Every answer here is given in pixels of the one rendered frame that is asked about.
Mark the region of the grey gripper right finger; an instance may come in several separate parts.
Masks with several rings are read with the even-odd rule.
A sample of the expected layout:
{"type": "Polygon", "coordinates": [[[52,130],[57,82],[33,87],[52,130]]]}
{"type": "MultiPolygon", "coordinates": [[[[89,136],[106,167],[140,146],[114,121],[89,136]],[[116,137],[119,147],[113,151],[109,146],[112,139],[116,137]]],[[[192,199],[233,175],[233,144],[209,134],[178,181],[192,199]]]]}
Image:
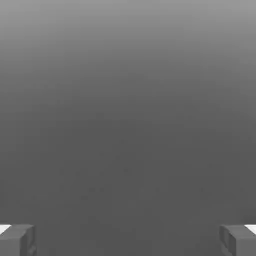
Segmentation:
{"type": "Polygon", "coordinates": [[[256,224],[221,225],[219,240],[223,256],[256,256],[256,224]]]}

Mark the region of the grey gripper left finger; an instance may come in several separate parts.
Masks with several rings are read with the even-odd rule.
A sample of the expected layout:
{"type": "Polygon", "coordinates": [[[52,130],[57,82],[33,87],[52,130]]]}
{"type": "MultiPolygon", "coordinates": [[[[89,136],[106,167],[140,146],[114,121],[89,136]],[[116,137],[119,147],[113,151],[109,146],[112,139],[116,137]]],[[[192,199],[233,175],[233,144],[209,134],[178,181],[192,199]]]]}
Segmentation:
{"type": "Polygon", "coordinates": [[[37,256],[36,226],[0,224],[0,256],[37,256]]]}

